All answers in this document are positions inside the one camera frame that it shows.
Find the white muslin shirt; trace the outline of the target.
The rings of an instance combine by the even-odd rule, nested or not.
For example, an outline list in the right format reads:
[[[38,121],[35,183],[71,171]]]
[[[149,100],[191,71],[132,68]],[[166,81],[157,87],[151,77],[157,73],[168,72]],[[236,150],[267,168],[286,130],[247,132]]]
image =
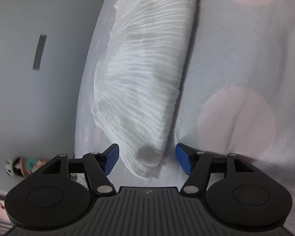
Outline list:
[[[163,158],[197,0],[117,0],[108,46],[94,73],[95,124],[126,167],[154,177]]]

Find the polka dot bed sheet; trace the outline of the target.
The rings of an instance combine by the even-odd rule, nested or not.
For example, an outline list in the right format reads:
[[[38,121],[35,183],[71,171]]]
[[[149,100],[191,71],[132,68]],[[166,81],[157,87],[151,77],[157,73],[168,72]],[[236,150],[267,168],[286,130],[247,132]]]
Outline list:
[[[295,234],[295,0],[200,0],[181,94],[159,166],[149,180],[119,161],[115,186],[182,186],[177,143],[236,152],[293,197]]]

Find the grey wall plate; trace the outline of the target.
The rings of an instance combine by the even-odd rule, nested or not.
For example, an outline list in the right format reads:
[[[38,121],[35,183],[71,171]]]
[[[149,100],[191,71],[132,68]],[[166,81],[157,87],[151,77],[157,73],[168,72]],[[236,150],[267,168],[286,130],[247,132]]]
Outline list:
[[[46,39],[47,39],[46,35],[40,35],[38,39],[36,53],[35,53],[34,62],[33,62],[33,70],[38,71],[40,69],[40,64],[41,64],[41,59],[42,59],[42,54],[45,47]]]

